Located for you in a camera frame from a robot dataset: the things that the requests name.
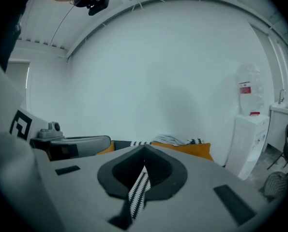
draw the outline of white cabinet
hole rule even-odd
[[[269,117],[242,116],[235,119],[234,137],[226,169],[245,180],[262,152],[269,127]]]
[[[267,143],[274,148],[280,150],[284,149],[285,144],[285,129],[288,124],[288,104],[274,104],[271,105],[271,119],[268,132]]]

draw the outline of black logo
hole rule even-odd
[[[18,130],[17,137],[21,137],[24,140],[27,140],[31,123],[32,123],[32,119],[18,110],[12,121],[12,125],[10,126],[9,133],[13,134],[13,131],[14,131],[14,134],[15,134],[16,131]]]

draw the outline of white fabric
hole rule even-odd
[[[179,146],[179,145],[187,145],[190,143],[190,140],[188,140],[184,136],[171,136],[171,135],[166,135],[166,134],[160,134],[156,136],[152,141],[163,143],[163,144],[170,144],[174,146]]]

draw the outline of water bottle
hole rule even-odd
[[[237,76],[242,114],[260,114],[264,107],[260,70],[254,64],[243,64],[238,68]]]

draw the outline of faucet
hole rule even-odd
[[[284,97],[283,97],[283,98],[281,98],[281,92],[282,92],[282,91],[284,91]],[[285,94],[286,94],[286,91],[285,91],[284,89],[280,90],[280,92],[279,92],[278,104],[280,104],[280,103],[284,100]]]

